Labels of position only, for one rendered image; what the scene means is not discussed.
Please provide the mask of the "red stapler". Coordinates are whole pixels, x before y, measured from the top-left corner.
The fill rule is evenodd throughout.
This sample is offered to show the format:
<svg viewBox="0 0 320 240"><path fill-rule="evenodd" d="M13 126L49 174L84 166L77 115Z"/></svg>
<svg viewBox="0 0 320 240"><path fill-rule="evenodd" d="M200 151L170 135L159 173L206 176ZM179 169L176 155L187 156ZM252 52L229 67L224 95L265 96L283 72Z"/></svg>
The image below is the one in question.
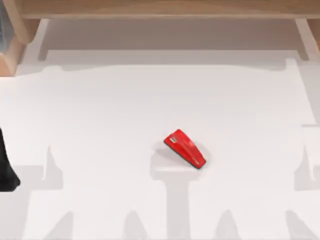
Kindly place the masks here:
<svg viewBox="0 0 320 240"><path fill-rule="evenodd" d="M207 163L196 144L181 129L169 134L163 143L198 170Z"/></svg>

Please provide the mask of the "wooden cupboard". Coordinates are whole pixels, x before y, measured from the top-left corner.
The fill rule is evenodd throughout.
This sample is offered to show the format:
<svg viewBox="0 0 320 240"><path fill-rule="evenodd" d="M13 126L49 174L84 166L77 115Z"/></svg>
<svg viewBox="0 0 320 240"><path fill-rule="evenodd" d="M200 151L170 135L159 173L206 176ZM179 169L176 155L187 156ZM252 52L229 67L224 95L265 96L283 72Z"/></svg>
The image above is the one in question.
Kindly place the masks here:
<svg viewBox="0 0 320 240"><path fill-rule="evenodd" d="M320 66L320 0L0 0L11 38L0 77L15 75L47 23L36 62L65 51L71 70L107 65Z"/></svg>

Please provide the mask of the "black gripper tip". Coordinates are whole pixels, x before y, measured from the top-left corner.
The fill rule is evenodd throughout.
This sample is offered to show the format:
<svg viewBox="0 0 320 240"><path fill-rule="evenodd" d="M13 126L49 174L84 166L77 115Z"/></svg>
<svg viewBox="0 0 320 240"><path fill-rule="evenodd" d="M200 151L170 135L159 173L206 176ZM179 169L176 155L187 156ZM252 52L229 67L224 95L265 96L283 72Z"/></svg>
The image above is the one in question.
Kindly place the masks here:
<svg viewBox="0 0 320 240"><path fill-rule="evenodd" d="M0 128L0 192L13 192L20 184L21 180L9 162L3 132Z"/></svg>

